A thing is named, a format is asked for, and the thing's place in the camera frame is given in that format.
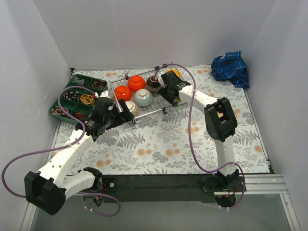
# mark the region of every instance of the blue checkered towel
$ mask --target blue checkered towel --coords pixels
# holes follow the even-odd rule
[[[230,80],[236,88],[249,88],[247,67],[241,54],[242,51],[236,51],[215,58],[211,65],[214,79]]]

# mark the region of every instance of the wire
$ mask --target wire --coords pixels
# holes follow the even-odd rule
[[[184,67],[184,66],[182,66],[182,65],[179,65],[179,64],[166,64],[166,65],[163,65],[163,66],[161,66],[159,69],[156,70],[154,76],[156,77],[157,73],[158,73],[162,68],[166,68],[167,66],[170,66],[170,65],[179,66],[179,67],[183,68],[183,69],[190,75],[190,77],[192,78],[192,81],[193,81],[192,101],[191,101],[191,105],[190,105],[190,108],[189,108],[189,115],[188,115],[188,139],[189,139],[189,144],[190,144],[190,147],[191,147],[191,151],[192,151],[192,155],[193,155],[193,159],[194,159],[195,163],[197,164],[197,166],[198,166],[203,172],[206,172],[206,173],[214,173],[214,172],[217,172],[217,171],[221,170],[221,169],[224,168],[225,166],[228,166],[228,165],[236,165],[236,166],[239,168],[239,170],[240,170],[240,172],[241,172],[241,174],[242,174],[242,176],[243,176],[243,182],[244,182],[244,184],[243,184],[243,191],[242,191],[241,197],[240,197],[240,199],[238,200],[238,202],[237,202],[235,205],[233,205],[232,207],[230,207],[230,208],[235,208],[235,207],[242,201],[243,196],[244,196],[244,192],[245,192],[245,176],[244,176],[244,172],[243,172],[241,166],[240,166],[239,164],[237,164],[236,162],[227,162],[227,163],[223,164],[222,166],[220,166],[220,167],[218,167],[217,169],[214,169],[214,170],[206,170],[206,169],[204,169],[204,168],[199,164],[199,162],[198,162],[198,160],[197,160],[197,157],[196,157],[196,155],[195,155],[195,153],[194,153],[194,150],[193,150],[193,144],[192,144],[193,142],[192,142],[192,134],[191,134],[191,129],[192,129],[191,120],[192,120],[192,111],[193,111],[193,108],[192,108],[192,107],[193,107],[194,96],[195,96],[195,93],[196,93],[196,91],[195,91],[195,90],[196,90],[196,81],[195,81],[193,75],[191,74],[191,72],[190,72],[186,67]]]
[[[231,196],[234,196],[235,193],[236,193],[236,186],[234,187],[234,192],[233,192],[233,194]]]
[[[107,197],[107,198],[110,198],[110,199],[112,199],[112,200],[114,200],[115,202],[117,202],[117,204],[119,205],[119,208],[118,208],[118,210],[115,212],[115,213],[113,213],[113,214],[106,214],[106,213],[103,213],[103,212],[101,212],[101,211],[98,211],[98,210],[96,210],[96,209],[94,209],[94,208],[91,208],[91,207],[89,207],[89,206],[85,206],[87,209],[89,209],[90,211],[93,211],[93,212],[95,212],[95,213],[98,213],[98,214],[101,214],[101,215],[103,215],[103,216],[105,216],[105,217],[113,217],[113,216],[115,216],[116,214],[118,214],[119,212],[120,212],[120,210],[121,210],[121,203],[119,202],[119,200],[118,199],[116,199],[115,197],[113,197],[113,196],[109,196],[109,195],[106,195],[106,194],[101,194],[101,193],[88,193],[88,192],[79,192],[78,194],[81,194],[81,195],[88,195],[88,196],[100,196],[100,197]]]
[[[223,195],[223,196],[226,196],[226,197],[228,197],[228,196],[229,196],[229,194],[231,193],[231,191],[232,191],[232,188],[230,189],[230,191],[228,192],[228,194],[226,194],[226,195]]]
[[[59,97],[58,97],[58,106],[59,108],[63,111],[63,113],[65,115],[67,115],[69,118],[77,121],[78,123],[81,124],[82,126],[82,134],[80,135],[80,137],[75,140],[74,142],[72,142],[70,145],[74,145],[75,143],[79,142],[82,137],[84,136],[84,134],[86,133],[86,127],[85,125],[77,118],[73,117],[72,115],[70,115],[62,106],[61,106],[61,102],[60,102],[60,97],[61,95],[66,92],[67,90],[71,89],[71,88],[80,88],[80,89],[84,89],[84,90],[87,90],[89,91],[90,93],[92,94],[95,94],[95,92],[85,88],[85,87],[82,87],[82,86],[71,86],[71,87],[68,87],[68,88],[65,88],[62,90],[62,92],[60,93]],[[7,191],[9,191],[9,193],[13,194],[14,196],[17,196],[17,197],[21,197],[21,198],[26,198],[26,196],[24,195],[21,195],[21,194],[18,194],[16,192],[14,192],[6,183],[5,181],[5,172],[7,170],[7,168],[13,163],[15,162],[16,160],[20,159],[20,158],[23,158],[23,157],[26,157],[26,156],[30,156],[30,155],[35,155],[35,154],[40,154],[40,153],[48,153],[48,152],[52,152],[52,151],[58,151],[58,150],[61,150],[61,149],[64,149],[64,148],[67,148],[69,147],[70,145],[65,145],[65,146],[62,146],[62,147],[58,147],[58,148],[51,148],[51,149],[46,149],[46,150],[41,150],[41,151],[36,151],[36,152],[30,152],[30,153],[26,153],[26,154],[22,154],[22,155],[19,155],[17,157],[15,157],[14,159],[12,159],[9,163],[6,164],[6,166],[4,167],[3,171],[2,171],[2,174],[1,174],[1,180],[2,180],[2,183],[4,185],[4,187],[6,188]]]

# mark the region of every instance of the yellow object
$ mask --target yellow object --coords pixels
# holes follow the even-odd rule
[[[94,106],[94,104],[95,104],[94,97],[91,96],[91,95],[82,95],[82,96],[80,97],[80,101],[81,101],[82,103],[84,103],[85,105]]]
[[[169,70],[166,71],[166,73],[169,72],[169,71],[173,71],[177,75],[177,77],[181,78],[181,75],[180,75],[180,73],[177,70],[169,69]]]

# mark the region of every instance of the black bracket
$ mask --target black bracket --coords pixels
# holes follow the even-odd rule
[[[222,98],[217,100],[216,103],[207,105],[204,113],[206,130],[210,137],[224,142],[227,137],[235,134],[237,121],[227,98]]]
[[[176,107],[176,106],[178,106],[178,104],[179,104],[179,102],[173,102],[172,107]]]
[[[175,99],[180,99],[179,90],[190,85],[189,82],[181,80],[173,71],[169,71],[161,75],[166,86],[158,91],[165,100],[170,104],[174,102]]]
[[[165,107],[163,107],[163,114],[164,114],[164,115],[167,114],[167,111],[166,111],[166,108],[165,108]]]
[[[40,172],[28,172],[25,176],[26,200],[50,215],[56,214],[64,205],[65,190],[58,188],[53,179],[40,176]]]

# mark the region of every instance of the black base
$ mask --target black base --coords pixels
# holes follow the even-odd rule
[[[212,174],[177,175],[107,175],[103,176],[105,194],[121,202],[201,201],[215,203],[214,192],[224,192],[220,187],[208,188],[206,182],[217,178]],[[243,190],[243,178],[235,181],[237,191]],[[105,198],[104,203],[114,203]]]

